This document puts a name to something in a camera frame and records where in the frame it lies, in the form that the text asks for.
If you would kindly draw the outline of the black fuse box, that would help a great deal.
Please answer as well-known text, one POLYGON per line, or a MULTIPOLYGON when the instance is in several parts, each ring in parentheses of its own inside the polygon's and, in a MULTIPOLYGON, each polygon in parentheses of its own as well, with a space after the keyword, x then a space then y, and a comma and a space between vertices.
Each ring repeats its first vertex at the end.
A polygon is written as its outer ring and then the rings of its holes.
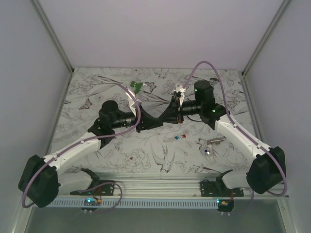
POLYGON ((155 118, 153 121, 153 128, 161 127, 166 123, 166 120, 160 119, 160 118, 155 118))

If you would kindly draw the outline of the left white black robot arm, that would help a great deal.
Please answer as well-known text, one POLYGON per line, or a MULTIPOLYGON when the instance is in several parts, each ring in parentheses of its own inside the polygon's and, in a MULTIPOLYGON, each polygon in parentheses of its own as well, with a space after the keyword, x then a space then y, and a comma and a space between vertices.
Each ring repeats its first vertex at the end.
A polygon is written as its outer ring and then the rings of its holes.
POLYGON ((119 109, 115 101, 104 102, 99 117, 80 139, 53 154, 30 157, 18 183, 22 191, 22 207, 36 205, 42 208, 49 205, 62 186, 59 180, 61 175, 77 160, 110 143, 118 136, 114 131, 116 128, 126 127, 125 133, 128 133, 133 129, 140 132, 163 125, 159 118, 148 114, 137 101, 133 104, 134 111, 126 113, 119 109))

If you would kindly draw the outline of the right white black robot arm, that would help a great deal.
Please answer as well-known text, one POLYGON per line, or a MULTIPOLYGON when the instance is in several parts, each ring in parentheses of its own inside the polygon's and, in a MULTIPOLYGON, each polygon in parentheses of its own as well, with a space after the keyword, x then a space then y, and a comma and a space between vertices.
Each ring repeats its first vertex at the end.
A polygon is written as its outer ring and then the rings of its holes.
POLYGON ((287 192, 284 151, 257 139, 234 119, 225 105, 217 104, 208 81, 194 84, 194 100, 184 100, 185 89, 180 84, 176 84, 172 94, 169 106, 159 117, 162 122, 182 123, 185 116, 198 114, 203 123, 228 139, 250 163, 246 171, 229 170, 219 175, 215 184, 218 195, 227 196, 234 188, 270 193, 279 183, 284 184, 280 195, 287 192))

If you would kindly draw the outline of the floral patterned table mat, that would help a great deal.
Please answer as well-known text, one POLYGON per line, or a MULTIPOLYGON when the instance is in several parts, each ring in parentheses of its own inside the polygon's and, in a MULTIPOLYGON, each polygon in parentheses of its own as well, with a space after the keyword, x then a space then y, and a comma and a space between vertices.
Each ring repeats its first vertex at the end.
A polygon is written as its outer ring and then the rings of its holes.
MULTIPOLYGON (((214 88, 219 104, 227 103, 233 117, 249 132, 253 124, 244 94, 242 76, 236 70, 214 72, 199 69, 164 68, 76 68, 59 118, 51 152, 74 142, 93 125, 102 104, 113 100, 120 110, 128 112, 128 99, 123 86, 131 81, 145 83, 139 99, 146 112, 159 117, 171 100, 176 83, 186 84, 185 97, 194 99, 193 85, 207 80, 214 88), (210 78, 219 81, 213 86, 210 78)), ((103 149, 93 152, 69 167, 71 172, 89 168, 112 173, 221 173, 250 166, 247 158, 224 139, 212 144, 213 155, 204 156, 207 141, 222 135, 201 122, 199 116, 186 117, 182 124, 168 124, 137 133, 117 136, 103 149)))

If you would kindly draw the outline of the white blue capped part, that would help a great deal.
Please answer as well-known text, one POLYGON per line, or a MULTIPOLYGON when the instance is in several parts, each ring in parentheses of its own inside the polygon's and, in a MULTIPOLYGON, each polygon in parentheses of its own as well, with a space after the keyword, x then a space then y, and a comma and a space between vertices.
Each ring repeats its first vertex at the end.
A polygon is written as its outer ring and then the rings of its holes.
POLYGON ((204 156, 212 156, 213 155, 213 149, 212 145, 208 144, 204 149, 203 149, 203 155, 204 156))

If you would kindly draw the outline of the silver metal cylinder part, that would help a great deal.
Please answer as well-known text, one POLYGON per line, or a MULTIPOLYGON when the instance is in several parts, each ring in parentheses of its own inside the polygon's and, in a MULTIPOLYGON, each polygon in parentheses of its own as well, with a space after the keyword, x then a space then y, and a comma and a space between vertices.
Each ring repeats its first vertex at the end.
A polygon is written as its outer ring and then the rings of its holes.
POLYGON ((208 145, 212 145, 212 144, 216 144, 219 145, 221 142, 223 142, 224 139, 222 137, 218 137, 218 138, 213 138, 207 141, 208 145))

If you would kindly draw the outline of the left controller board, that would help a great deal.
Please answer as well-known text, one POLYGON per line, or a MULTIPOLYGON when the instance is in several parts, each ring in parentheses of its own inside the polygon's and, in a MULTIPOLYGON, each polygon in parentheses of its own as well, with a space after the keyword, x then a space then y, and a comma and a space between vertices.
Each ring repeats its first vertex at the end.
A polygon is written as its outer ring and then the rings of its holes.
POLYGON ((101 205, 101 200, 97 198, 86 198, 83 202, 83 207, 81 208, 84 212, 94 212, 101 205))

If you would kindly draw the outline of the controller board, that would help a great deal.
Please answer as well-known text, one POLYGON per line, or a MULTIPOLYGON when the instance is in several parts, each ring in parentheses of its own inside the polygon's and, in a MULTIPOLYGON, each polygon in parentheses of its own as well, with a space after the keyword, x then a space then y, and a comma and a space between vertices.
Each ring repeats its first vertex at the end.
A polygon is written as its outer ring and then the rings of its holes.
POLYGON ((234 209, 234 201, 233 200, 217 200, 218 208, 217 211, 221 214, 231 213, 234 209))
POLYGON ((97 198, 86 198, 83 202, 83 207, 81 208, 84 212, 94 212, 101 205, 101 200, 97 198))

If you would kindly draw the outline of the right controller board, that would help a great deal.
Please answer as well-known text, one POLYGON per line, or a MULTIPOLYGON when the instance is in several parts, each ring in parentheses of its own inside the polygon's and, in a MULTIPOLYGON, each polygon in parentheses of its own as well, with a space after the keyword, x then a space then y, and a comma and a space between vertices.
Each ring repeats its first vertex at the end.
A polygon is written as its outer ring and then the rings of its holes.
POLYGON ((218 208, 217 211, 221 214, 231 213, 234 209, 234 201, 233 200, 217 200, 218 208))

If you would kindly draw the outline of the aluminium rail frame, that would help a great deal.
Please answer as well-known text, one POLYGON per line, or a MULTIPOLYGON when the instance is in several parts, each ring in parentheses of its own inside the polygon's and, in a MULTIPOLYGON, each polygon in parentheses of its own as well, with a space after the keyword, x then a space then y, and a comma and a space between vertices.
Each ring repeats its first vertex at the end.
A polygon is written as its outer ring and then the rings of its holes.
POLYGON ((201 196, 200 182, 216 181, 217 177, 215 173, 94 173, 85 169, 76 173, 64 173, 60 178, 52 177, 41 185, 33 183, 27 197, 32 199, 38 193, 48 198, 47 203, 51 203, 58 196, 69 196, 72 191, 87 191, 93 181, 99 180, 115 182, 113 195, 173 198, 201 196))

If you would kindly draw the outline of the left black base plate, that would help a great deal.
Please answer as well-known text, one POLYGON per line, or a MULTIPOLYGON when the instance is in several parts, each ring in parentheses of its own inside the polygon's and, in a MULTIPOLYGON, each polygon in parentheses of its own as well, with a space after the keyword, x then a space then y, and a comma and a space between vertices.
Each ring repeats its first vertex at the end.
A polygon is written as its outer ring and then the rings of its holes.
POLYGON ((78 192, 72 191, 72 196, 112 196, 114 194, 114 181, 99 180, 98 182, 92 182, 87 188, 87 191, 78 192))

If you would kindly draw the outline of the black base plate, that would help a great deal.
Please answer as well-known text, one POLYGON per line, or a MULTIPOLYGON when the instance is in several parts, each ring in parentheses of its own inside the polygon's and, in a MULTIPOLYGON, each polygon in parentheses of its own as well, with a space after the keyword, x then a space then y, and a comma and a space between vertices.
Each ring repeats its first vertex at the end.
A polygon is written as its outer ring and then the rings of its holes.
POLYGON ((199 184, 202 197, 243 197, 244 192, 239 188, 229 189, 223 183, 203 180, 199 184))
POLYGON ((114 181, 99 180, 98 182, 92 182, 87 188, 87 191, 78 192, 72 191, 72 196, 112 196, 114 194, 114 181))

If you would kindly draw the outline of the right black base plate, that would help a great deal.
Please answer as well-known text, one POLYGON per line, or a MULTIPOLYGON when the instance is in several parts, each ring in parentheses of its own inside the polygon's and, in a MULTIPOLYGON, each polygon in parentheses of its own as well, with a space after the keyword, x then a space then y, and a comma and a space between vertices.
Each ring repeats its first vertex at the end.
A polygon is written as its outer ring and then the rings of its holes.
POLYGON ((229 189, 223 183, 203 180, 199 184, 202 197, 243 197, 244 192, 239 188, 229 189))

